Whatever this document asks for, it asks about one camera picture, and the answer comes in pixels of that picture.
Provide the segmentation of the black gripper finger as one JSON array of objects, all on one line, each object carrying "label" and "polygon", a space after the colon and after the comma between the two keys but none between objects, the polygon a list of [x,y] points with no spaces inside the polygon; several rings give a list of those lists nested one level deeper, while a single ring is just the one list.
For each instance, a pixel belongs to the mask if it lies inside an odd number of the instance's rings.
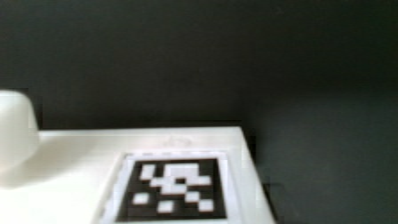
[{"label": "black gripper finger", "polygon": [[22,168],[40,148],[40,130],[27,95],[0,90],[0,187],[15,185]]}]

